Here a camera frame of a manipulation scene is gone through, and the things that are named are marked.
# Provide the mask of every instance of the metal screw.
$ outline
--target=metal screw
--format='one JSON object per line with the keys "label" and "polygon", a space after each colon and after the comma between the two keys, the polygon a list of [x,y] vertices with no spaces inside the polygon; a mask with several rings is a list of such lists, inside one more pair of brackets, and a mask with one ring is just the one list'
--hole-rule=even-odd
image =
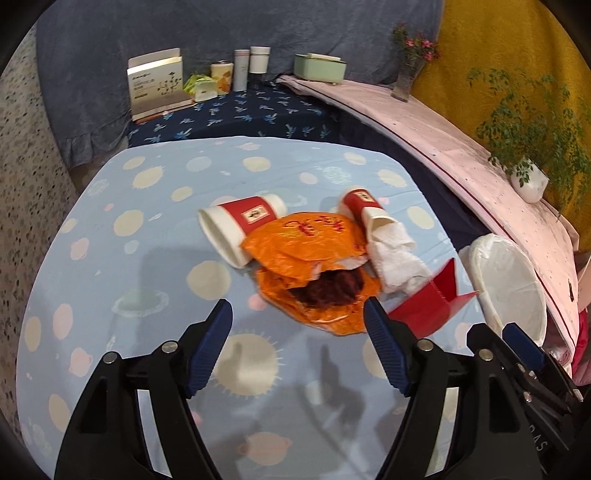
{"label": "metal screw", "polygon": [[426,338],[421,338],[417,342],[417,347],[421,349],[423,352],[430,352],[433,350],[433,342],[431,340],[427,340]]}
{"label": "metal screw", "polygon": [[578,401],[581,401],[581,402],[584,401],[583,394],[581,393],[581,391],[578,388],[573,389],[573,394]]}
{"label": "metal screw", "polygon": [[117,353],[116,352],[107,352],[103,355],[103,362],[106,364],[112,364],[115,360],[117,360]]}
{"label": "metal screw", "polygon": [[166,342],[163,346],[162,346],[162,351],[164,353],[173,353],[176,352],[178,348],[178,343],[175,342],[174,340],[171,340],[169,342]]}
{"label": "metal screw", "polygon": [[478,356],[482,358],[485,362],[490,362],[495,357],[488,348],[478,350]]}

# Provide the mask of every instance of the white trash bin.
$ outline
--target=white trash bin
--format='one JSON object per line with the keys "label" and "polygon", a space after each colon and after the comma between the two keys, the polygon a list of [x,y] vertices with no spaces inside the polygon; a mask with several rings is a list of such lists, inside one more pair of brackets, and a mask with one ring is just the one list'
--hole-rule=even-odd
{"label": "white trash bin", "polygon": [[546,300],[527,256],[509,239],[490,234],[459,252],[478,290],[486,324],[501,336],[507,323],[516,323],[538,345],[546,334]]}

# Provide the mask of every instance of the speckled wall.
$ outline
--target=speckled wall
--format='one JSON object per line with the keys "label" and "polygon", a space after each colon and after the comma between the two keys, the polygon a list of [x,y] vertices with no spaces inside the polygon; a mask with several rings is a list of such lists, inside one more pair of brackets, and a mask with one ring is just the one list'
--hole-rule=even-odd
{"label": "speckled wall", "polygon": [[0,410],[20,435],[15,377],[22,316],[47,249],[77,200],[41,98],[35,27],[0,77],[0,99]]}

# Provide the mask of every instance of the white towel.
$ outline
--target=white towel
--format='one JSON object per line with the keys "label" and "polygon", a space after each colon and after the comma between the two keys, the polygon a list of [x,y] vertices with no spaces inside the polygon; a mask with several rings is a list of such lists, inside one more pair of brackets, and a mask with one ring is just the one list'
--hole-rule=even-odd
{"label": "white towel", "polygon": [[392,220],[367,232],[368,255],[384,292],[402,290],[411,295],[431,277],[431,271],[409,251],[416,248],[416,244],[404,224]]}

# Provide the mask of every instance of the green tissue box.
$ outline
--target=green tissue box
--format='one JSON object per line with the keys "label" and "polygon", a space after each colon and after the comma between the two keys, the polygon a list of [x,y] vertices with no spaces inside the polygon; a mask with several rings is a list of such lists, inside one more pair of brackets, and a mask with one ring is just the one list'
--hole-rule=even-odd
{"label": "green tissue box", "polygon": [[294,74],[312,82],[341,83],[347,64],[338,57],[308,53],[295,56]]}

